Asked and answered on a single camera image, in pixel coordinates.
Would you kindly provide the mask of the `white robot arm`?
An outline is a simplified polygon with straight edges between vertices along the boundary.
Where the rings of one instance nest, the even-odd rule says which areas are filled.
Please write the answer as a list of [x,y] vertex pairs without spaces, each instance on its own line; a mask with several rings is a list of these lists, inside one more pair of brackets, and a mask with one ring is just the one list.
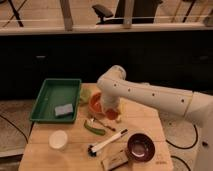
[[126,80],[119,65],[109,68],[97,80],[101,110],[110,116],[118,110],[120,98],[176,114],[202,128],[193,171],[213,171],[213,95],[196,91],[153,86]]

